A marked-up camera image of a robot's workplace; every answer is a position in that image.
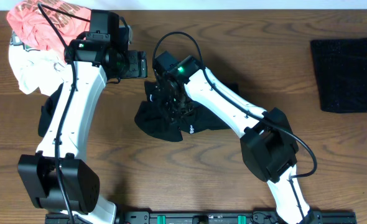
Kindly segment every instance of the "wooden surface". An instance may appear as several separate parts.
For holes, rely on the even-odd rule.
[[[237,82],[242,96],[267,110],[278,107],[314,150],[318,171],[300,180],[306,201],[322,210],[353,210],[367,223],[367,113],[320,111],[309,41],[367,37],[367,11],[124,11],[132,26],[130,49],[148,60],[164,34],[193,35],[208,67]],[[11,28],[0,12],[0,223],[41,223],[17,173],[21,154],[33,154],[40,106],[46,96],[19,91],[8,63]],[[183,59],[192,43],[171,37],[161,45]],[[148,80],[154,80],[149,70]],[[178,143],[154,139],[134,123],[146,99],[144,80],[123,80],[102,93],[88,140],[88,165],[113,202],[152,210],[274,208],[267,185],[241,158],[232,130],[183,134]],[[297,154],[299,172],[311,169]]]

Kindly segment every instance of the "white cloth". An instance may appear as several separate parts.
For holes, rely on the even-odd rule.
[[[25,94],[40,88],[42,94],[50,96],[65,75],[72,75],[70,66],[66,66],[53,50],[27,51],[23,45],[10,45],[9,64],[19,82],[19,89]]]

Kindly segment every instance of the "pink cloth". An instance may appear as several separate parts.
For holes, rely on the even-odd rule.
[[[85,19],[90,19],[91,10],[58,0],[25,0],[8,12],[8,23],[23,43],[38,50],[53,49],[60,58],[65,58],[63,44],[37,7],[40,2]],[[43,9],[67,45],[83,31],[90,29],[89,22],[74,19],[46,8]]]

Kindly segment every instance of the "white backdrop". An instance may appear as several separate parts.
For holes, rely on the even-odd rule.
[[[10,10],[21,0],[0,0]],[[90,9],[196,10],[196,9],[367,9],[367,0],[66,0]]]

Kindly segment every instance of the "black garment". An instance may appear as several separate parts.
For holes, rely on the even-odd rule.
[[[55,113],[55,110],[57,109],[60,93],[62,92],[62,87],[63,83],[60,84],[57,91],[48,97],[45,104],[41,106],[41,116],[38,130],[40,137],[44,137],[45,134],[47,134],[48,128],[51,125],[52,117]]]
[[[320,107],[367,112],[367,38],[311,41]]]
[[[147,101],[141,103],[135,116],[135,123],[146,134],[158,139],[178,142],[182,141],[180,131],[194,134],[206,129],[229,128],[219,117],[201,104],[197,104],[195,109],[183,118],[172,123],[167,121],[166,117],[162,115],[164,104],[160,102],[164,96],[158,91],[156,85],[156,83],[145,82]],[[227,85],[227,87],[238,93],[237,84]]]

